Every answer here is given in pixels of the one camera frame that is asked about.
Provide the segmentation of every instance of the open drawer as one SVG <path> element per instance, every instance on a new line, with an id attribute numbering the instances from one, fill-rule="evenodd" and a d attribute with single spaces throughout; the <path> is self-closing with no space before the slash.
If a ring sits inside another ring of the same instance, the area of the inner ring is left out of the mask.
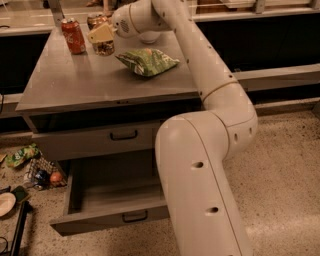
<path id="1" fill-rule="evenodd" d="M 34 134 L 46 159 L 61 161 L 151 149 L 160 120 Z"/>
<path id="2" fill-rule="evenodd" d="M 154 150 L 70 161 L 62 236 L 168 218 Z"/>

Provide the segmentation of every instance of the soda can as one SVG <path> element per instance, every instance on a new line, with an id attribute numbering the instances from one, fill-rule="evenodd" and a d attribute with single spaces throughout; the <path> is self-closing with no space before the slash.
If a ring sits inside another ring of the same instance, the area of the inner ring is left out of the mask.
<path id="1" fill-rule="evenodd" d="M 87 18 L 87 24 L 89 30 L 92 30 L 93 27 L 97 24 L 107 22 L 108 17 L 103 13 L 89 13 Z"/>
<path id="2" fill-rule="evenodd" d="M 86 51 L 86 45 L 78 21 L 74 18 L 63 19 L 61 21 L 61 30 L 72 54 L 81 54 Z"/>

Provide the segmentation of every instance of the terrazzo floor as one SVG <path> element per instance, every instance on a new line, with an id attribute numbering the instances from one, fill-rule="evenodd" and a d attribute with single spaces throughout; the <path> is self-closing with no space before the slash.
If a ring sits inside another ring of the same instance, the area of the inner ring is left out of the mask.
<path id="1" fill-rule="evenodd" d="M 255 256 L 320 255 L 320 120 L 314 101 L 257 105 L 259 130 L 249 148 L 225 161 Z M 31 143 L 0 136 L 0 153 Z M 0 166 L 0 188 L 22 184 L 24 168 Z M 49 221 L 62 216 L 66 187 L 29 189 L 20 255 L 178 256 L 169 219 L 61 237 Z M 0 236 L 12 240 L 19 208 L 0 217 Z"/>

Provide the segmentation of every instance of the red soda can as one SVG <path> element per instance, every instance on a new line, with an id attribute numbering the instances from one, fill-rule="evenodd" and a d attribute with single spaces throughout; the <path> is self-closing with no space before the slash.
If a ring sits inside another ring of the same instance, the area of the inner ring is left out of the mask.
<path id="1" fill-rule="evenodd" d="M 61 30 L 72 54 L 81 54 L 86 51 L 86 45 L 78 21 L 74 18 L 63 19 L 61 21 Z"/>

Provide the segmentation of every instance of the snack bag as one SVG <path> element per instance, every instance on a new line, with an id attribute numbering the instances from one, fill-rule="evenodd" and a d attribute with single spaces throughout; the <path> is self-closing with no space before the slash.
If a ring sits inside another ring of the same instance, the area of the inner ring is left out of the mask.
<path id="1" fill-rule="evenodd" d="M 117 55 L 116 58 L 134 73 L 147 77 L 165 72 L 180 62 L 160 50 L 150 48 L 127 51 Z"/>
<path id="2" fill-rule="evenodd" d="M 20 164 L 24 163 L 30 158 L 33 158 L 39 154 L 40 150 L 38 149 L 35 143 L 18 150 L 14 155 L 8 155 L 6 157 L 6 163 L 8 167 L 17 167 Z"/>

